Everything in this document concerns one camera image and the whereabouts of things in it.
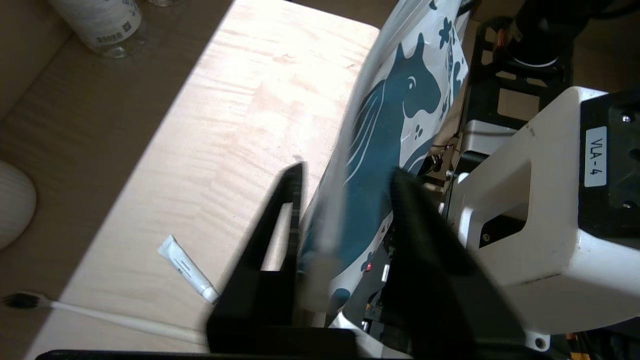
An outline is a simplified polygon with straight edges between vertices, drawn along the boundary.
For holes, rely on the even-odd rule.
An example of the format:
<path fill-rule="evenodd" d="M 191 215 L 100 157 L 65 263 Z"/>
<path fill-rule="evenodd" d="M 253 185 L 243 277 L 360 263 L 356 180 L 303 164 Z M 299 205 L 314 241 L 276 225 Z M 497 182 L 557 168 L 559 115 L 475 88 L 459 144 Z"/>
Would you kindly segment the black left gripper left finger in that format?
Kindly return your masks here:
<path fill-rule="evenodd" d="M 211 351 L 286 351 L 293 323 L 300 247 L 304 164 L 282 171 L 206 322 Z M 290 204 L 285 255 L 277 271 L 262 269 L 281 209 Z"/>

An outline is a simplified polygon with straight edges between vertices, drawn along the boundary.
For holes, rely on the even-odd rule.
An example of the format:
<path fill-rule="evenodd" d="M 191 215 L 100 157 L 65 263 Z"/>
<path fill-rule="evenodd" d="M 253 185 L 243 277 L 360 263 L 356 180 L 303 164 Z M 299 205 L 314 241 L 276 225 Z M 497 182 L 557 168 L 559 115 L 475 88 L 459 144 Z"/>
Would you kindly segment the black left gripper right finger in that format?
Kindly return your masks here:
<path fill-rule="evenodd" d="M 499 291 L 412 174 L 390 180 L 394 252 L 385 310 L 417 360 L 523 360 L 525 335 Z"/>

